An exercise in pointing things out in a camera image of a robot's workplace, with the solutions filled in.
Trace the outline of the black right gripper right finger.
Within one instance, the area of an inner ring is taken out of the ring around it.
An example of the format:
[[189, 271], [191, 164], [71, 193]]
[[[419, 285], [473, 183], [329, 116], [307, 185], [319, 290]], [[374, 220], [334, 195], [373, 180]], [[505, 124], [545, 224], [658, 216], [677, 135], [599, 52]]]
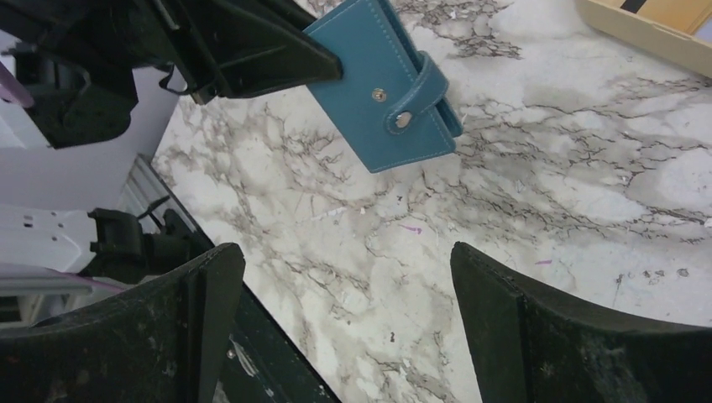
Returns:
[[483, 401], [710, 401], [709, 328], [594, 304], [462, 242], [450, 267]]

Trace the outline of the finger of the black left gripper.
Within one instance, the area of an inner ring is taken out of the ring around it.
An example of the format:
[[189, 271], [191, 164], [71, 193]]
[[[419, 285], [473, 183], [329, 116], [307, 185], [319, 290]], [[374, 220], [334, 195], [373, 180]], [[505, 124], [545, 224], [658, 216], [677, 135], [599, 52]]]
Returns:
[[205, 105], [343, 76], [340, 59], [305, 33], [315, 18], [293, 1], [152, 1], [167, 44], [161, 56]]

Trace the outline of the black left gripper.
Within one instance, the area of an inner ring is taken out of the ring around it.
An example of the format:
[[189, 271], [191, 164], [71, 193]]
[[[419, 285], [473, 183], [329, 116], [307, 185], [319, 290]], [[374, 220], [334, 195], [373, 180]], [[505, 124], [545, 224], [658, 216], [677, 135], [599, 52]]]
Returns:
[[18, 101], [54, 149], [106, 142], [129, 127], [138, 105], [134, 71], [185, 82], [177, 96], [199, 104], [221, 93], [214, 1], [4, 1], [1, 28], [18, 43]]

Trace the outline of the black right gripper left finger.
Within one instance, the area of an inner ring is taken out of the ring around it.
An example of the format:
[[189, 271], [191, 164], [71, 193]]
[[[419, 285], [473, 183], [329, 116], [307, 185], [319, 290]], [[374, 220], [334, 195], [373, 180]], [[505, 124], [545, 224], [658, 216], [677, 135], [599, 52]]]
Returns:
[[4, 402], [209, 402], [245, 260], [221, 244], [90, 306], [1, 332]]

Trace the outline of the blue leather card holder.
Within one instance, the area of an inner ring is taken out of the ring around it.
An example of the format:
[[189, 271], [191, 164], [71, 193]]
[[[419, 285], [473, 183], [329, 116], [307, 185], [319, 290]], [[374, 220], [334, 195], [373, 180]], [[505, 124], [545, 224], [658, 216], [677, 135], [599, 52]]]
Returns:
[[390, 2], [344, 1], [304, 32], [341, 61], [341, 80], [308, 89], [369, 172], [456, 149], [463, 126], [448, 79]]

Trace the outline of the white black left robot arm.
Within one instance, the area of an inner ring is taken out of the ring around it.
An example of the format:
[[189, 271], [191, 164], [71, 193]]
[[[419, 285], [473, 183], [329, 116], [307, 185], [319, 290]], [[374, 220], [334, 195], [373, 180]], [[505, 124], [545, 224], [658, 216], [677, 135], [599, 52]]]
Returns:
[[[336, 80], [293, 1], [4, 1], [2, 129], [20, 146], [75, 149], [135, 133], [148, 90], [204, 105]], [[1, 208], [1, 264], [134, 285], [212, 247], [168, 196], [141, 213]]]

